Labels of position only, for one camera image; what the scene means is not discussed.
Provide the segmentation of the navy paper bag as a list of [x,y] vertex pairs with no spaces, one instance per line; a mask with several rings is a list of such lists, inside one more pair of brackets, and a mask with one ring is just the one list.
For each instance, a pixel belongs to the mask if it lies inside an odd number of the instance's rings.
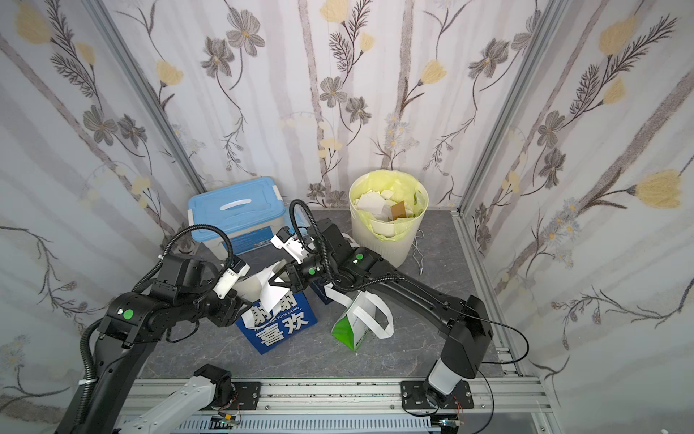
[[305,295],[288,293],[271,311],[257,301],[241,315],[236,326],[260,354],[267,354],[316,323]]
[[352,300],[349,297],[335,290],[332,283],[321,285],[317,282],[312,282],[311,288],[325,305],[336,302],[344,307],[349,307],[352,303]]

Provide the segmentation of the green white paper bag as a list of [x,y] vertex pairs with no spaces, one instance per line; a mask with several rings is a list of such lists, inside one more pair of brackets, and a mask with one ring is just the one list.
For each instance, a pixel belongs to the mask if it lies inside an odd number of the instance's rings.
[[357,352],[369,332],[379,339],[389,339],[394,335],[392,312],[379,296],[360,291],[350,299],[351,305],[345,307],[333,325],[333,338]]

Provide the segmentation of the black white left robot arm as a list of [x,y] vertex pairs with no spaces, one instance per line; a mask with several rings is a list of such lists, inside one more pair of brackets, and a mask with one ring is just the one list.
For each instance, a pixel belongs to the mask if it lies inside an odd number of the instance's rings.
[[[211,231],[226,244],[227,256],[215,265],[175,254],[187,233]],[[209,224],[194,224],[175,234],[155,266],[132,291],[115,298],[103,318],[80,341],[85,374],[57,430],[60,433],[110,433],[135,379],[161,340],[181,322],[232,326],[251,303],[223,278],[239,276],[247,264],[233,252],[228,235]]]

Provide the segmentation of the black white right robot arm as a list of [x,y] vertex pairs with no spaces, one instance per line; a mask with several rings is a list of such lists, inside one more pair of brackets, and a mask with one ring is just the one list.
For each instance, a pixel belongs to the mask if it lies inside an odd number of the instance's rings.
[[377,252],[352,246],[336,224],[316,220],[302,200],[293,200],[288,212],[291,226],[279,232],[280,246],[298,246],[299,251],[271,276],[269,285],[293,293],[312,283],[334,289],[340,296],[372,293],[422,316],[437,328],[445,344],[421,386],[421,395],[432,410],[459,401],[458,385],[475,379],[486,365],[493,331],[500,327],[500,322],[489,318],[484,302],[476,296],[462,300],[435,290],[399,271]]

